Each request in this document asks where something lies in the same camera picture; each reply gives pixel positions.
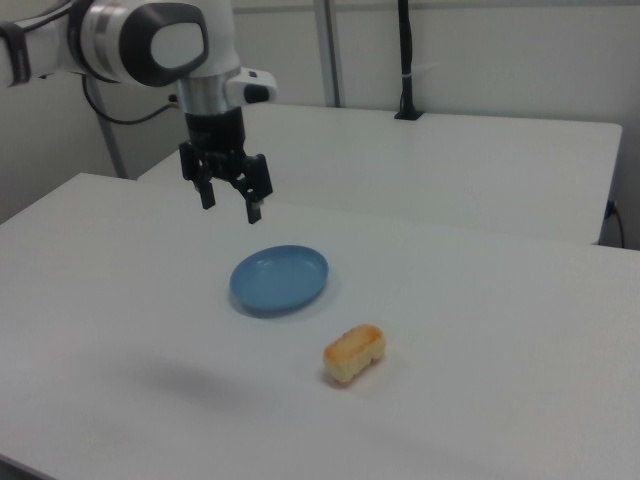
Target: white table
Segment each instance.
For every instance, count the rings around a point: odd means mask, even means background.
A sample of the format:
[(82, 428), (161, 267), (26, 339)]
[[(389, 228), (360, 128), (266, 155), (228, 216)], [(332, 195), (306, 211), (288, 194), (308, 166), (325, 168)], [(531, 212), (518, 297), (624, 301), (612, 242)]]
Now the white table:
[[(285, 105), (244, 115), (247, 153), (264, 153), (271, 170), (267, 208), (276, 200), (583, 244), (600, 238), (621, 135), (610, 124), (402, 122), (392, 112)], [(192, 188), (177, 153), (139, 180)], [(214, 190), (232, 189), (214, 181)]]
[[(636, 252), (197, 203), (82, 175), (0, 225), (0, 453), (60, 480), (637, 478)], [(283, 243), (327, 288), (248, 316), (229, 274)], [(365, 321), (387, 356), (335, 388), (322, 350)]]

